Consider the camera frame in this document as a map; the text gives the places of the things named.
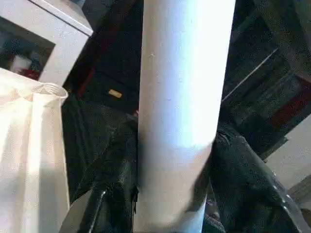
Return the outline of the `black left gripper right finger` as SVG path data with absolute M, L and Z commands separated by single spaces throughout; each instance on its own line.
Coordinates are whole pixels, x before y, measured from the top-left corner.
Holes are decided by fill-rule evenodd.
M 309 233 L 310 226 L 276 175 L 232 127 L 219 127 L 208 162 L 211 200 L 204 233 Z

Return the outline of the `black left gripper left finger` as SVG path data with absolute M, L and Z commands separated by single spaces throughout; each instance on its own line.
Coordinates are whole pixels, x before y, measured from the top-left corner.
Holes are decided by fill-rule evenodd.
M 138 199 L 138 123 L 118 126 L 86 169 L 61 233 L 131 233 Z

